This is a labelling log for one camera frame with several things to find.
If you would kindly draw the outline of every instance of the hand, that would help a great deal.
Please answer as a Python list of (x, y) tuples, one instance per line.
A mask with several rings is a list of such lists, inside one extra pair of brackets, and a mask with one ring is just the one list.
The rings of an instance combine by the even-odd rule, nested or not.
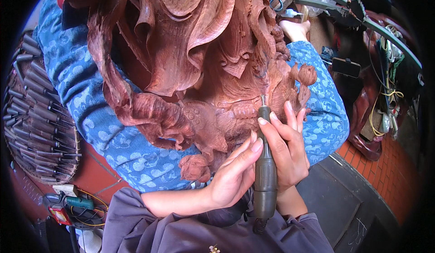
[(305, 109), (295, 116), (289, 101), (284, 103), (284, 112), (287, 125), (281, 123), (274, 112), (271, 112), (271, 123), (263, 118), (258, 118), (260, 129), (266, 136), (272, 151), (278, 174), (278, 194), (296, 185), (308, 176), (310, 163), (305, 152), (302, 137), (302, 121)]
[(204, 188), (212, 209), (231, 207), (242, 198), (254, 183), (254, 165), (262, 150), (263, 140), (251, 132), (251, 137), (225, 160)]
[(291, 40), (291, 42), (308, 41), (307, 33), (310, 31), (311, 27), (309, 21), (298, 24), (295, 22), (282, 20), (278, 25), (282, 28), (282, 31)]

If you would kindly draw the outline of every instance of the bare foot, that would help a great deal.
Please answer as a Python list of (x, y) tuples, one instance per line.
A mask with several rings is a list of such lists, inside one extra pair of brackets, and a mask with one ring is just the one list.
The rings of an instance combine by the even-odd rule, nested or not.
[(311, 27), (309, 21), (298, 24), (282, 20), (281, 22), (279, 22), (279, 26), (282, 28), (282, 31), (291, 40), (291, 42), (308, 41), (307, 33), (310, 31)]

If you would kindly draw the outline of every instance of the glue bottle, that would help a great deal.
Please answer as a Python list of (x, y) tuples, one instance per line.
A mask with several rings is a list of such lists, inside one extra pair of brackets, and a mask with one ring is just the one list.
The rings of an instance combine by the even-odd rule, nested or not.
[(293, 9), (286, 9), (285, 13), (281, 14), (281, 17), (293, 18), (296, 15), (303, 15), (302, 13), (296, 12)]

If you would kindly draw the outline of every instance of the black mat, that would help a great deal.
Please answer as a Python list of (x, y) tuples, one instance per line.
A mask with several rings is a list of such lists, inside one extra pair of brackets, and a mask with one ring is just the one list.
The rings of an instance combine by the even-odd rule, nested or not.
[(382, 197), (340, 156), (314, 165), (297, 190), (335, 252), (386, 252), (399, 231)]

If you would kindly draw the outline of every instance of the woman's left hand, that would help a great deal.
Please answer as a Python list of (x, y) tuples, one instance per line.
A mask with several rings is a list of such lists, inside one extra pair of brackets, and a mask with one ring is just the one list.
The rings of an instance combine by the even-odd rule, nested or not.
[(263, 150), (263, 140), (252, 132), (217, 170), (210, 185), (204, 188), (212, 209), (231, 207), (255, 180), (254, 164)]

